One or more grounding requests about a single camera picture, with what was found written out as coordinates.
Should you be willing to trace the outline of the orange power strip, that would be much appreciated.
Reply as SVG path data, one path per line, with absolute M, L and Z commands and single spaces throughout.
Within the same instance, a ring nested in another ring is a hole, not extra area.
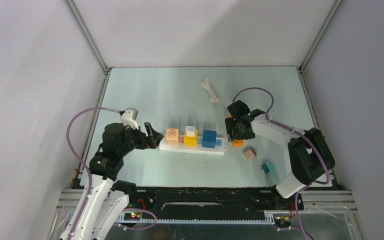
M 225 118 L 224 123 L 225 123 L 225 127 L 226 127 L 228 141 L 232 144 L 232 146 L 234 148 L 242 147 L 244 145 L 245 141 L 243 139 L 234 139 L 234 137 L 233 137 L 233 130 L 235 127 L 235 121 L 232 118 L 232 116 L 228 115 Z

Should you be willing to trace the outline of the beige cube socket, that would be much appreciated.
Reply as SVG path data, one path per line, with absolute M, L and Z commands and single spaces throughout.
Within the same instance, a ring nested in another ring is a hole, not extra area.
M 179 130 L 177 128 L 168 128 L 165 139 L 168 145 L 178 145 L 180 141 Z

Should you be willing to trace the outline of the white multicolour power strip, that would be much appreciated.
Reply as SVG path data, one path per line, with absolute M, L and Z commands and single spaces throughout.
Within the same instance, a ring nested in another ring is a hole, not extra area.
M 159 149 L 164 152 L 188 153 L 188 154 L 203 154 L 203 155 L 217 155 L 223 156 L 227 150 L 225 139 L 222 137 L 216 138 L 215 148 L 203 147 L 203 137 L 197 137 L 197 146 L 185 146 L 183 142 L 183 135 L 179 136 L 178 144 L 168 144 L 164 138 L 160 144 Z

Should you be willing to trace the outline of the blue cube socket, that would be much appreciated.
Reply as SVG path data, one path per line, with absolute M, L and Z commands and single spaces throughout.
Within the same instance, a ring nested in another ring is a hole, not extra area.
M 217 132 L 213 130 L 204 130 L 202 134 L 202 147 L 214 149 L 217 144 Z

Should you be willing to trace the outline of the yellow cube socket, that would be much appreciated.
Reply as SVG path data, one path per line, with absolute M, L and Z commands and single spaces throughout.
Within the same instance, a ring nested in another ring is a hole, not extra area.
M 193 135 L 191 135 L 191 136 L 188 136 L 187 134 L 185 134 L 183 136 L 183 143 L 187 147 L 197 147 L 197 145 L 198 145 L 198 130 L 196 129 L 193 132 Z

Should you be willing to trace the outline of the white plug adapter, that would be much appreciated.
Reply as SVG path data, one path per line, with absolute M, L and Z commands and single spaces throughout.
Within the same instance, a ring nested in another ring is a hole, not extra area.
M 185 127 L 185 132 L 184 132 L 186 137 L 194 138 L 197 135 L 197 129 L 195 126 L 186 126 Z

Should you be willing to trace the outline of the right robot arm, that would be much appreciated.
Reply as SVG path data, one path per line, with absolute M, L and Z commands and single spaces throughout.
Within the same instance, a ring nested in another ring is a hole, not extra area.
M 263 110 L 250 110 L 241 100 L 228 105 L 227 111 L 230 116 L 225 119 L 225 126 L 230 142 L 262 136 L 285 150 L 291 172 L 275 185 L 277 191 L 270 196 L 275 208 L 284 209 L 293 194 L 318 182 L 321 176 L 329 184 L 329 172 L 336 162 L 319 129 L 294 128 L 274 120 Z

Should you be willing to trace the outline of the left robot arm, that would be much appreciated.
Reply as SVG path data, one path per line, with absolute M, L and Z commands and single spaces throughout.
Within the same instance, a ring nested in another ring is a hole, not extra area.
M 125 208 L 138 202 L 136 185 L 118 180 L 124 157 L 133 150 L 156 149 L 164 135 L 149 122 L 146 132 L 123 123 L 111 123 L 104 128 L 102 142 L 89 162 L 88 184 L 61 240 L 103 240 Z

